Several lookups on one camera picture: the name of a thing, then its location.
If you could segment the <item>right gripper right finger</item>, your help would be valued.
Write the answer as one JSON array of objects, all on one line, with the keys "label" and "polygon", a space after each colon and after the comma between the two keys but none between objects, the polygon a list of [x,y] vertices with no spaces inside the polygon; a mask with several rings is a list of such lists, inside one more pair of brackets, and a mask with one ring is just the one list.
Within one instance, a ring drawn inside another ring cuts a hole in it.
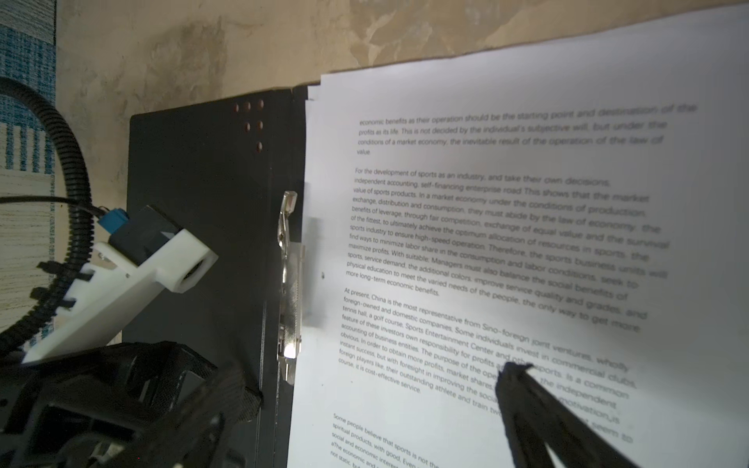
[{"label": "right gripper right finger", "polygon": [[566,467],[634,465],[532,378],[531,368],[505,364],[495,386],[515,466],[552,467],[551,456]]}]

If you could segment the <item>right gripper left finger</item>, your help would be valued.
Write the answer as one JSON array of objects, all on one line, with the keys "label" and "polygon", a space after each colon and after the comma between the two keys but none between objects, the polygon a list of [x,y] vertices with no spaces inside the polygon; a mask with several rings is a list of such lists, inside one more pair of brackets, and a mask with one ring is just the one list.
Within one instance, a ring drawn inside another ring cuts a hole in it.
[{"label": "right gripper left finger", "polygon": [[246,386],[239,367],[220,368],[105,466],[243,467],[245,457],[228,439],[260,408],[261,393]]}]

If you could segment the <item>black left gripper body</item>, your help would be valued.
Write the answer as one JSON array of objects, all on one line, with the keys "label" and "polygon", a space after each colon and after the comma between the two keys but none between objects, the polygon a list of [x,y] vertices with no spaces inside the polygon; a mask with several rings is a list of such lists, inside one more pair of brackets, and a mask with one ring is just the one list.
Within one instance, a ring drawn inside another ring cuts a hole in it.
[{"label": "black left gripper body", "polygon": [[25,364],[1,361],[1,464],[89,467],[169,413],[185,380],[216,365],[169,341],[124,343]]}]

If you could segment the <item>metal folder clip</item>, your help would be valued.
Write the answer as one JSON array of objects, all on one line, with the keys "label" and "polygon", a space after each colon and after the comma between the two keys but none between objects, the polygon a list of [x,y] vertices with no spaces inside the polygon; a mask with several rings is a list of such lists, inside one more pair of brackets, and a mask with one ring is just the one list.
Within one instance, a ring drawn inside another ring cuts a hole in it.
[{"label": "metal folder clip", "polygon": [[290,218],[296,210],[298,193],[286,191],[283,195],[277,225],[277,243],[281,259],[281,287],[279,302],[279,333],[277,358],[280,374],[290,386],[295,385],[296,365],[302,351],[302,265],[304,244],[295,242]]}]

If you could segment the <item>white text paper sheet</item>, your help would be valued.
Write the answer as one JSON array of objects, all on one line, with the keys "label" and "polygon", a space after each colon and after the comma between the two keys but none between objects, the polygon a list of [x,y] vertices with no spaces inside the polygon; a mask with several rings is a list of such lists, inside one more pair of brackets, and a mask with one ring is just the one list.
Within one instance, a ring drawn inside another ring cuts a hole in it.
[{"label": "white text paper sheet", "polygon": [[507,364],[642,467],[748,463],[748,8],[325,75],[292,467],[509,467]]}]

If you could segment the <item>red folder black inside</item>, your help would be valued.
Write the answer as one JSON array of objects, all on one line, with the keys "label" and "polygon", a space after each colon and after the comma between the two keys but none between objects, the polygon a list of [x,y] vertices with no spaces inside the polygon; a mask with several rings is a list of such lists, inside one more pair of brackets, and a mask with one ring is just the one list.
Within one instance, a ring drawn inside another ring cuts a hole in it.
[{"label": "red folder black inside", "polygon": [[251,467],[287,463],[292,387],[277,362],[283,195],[304,189],[304,86],[137,114],[130,121],[127,209],[160,209],[218,261],[185,294],[158,296],[124,331],[175,341],[259,386],[257,419],[230,445]]}]

